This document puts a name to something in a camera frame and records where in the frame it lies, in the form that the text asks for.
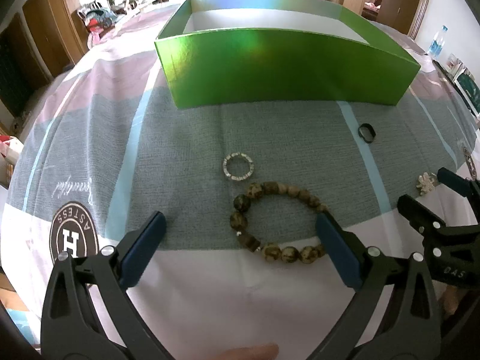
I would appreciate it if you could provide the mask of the person's right hand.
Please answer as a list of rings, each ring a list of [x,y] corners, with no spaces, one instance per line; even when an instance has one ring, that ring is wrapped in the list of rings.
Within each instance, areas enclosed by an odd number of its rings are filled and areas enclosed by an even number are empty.
[[[439,299],[442,312],[447,316],[455,314],[460,303],[458,288],[448,285]]]

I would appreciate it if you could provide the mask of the person's left hand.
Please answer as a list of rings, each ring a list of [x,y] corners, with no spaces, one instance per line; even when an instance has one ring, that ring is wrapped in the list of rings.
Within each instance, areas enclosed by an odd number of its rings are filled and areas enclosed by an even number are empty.
[[[230,349],[216,357],[217,360],[275,360],[279,353],[277,344],[256,345]]]

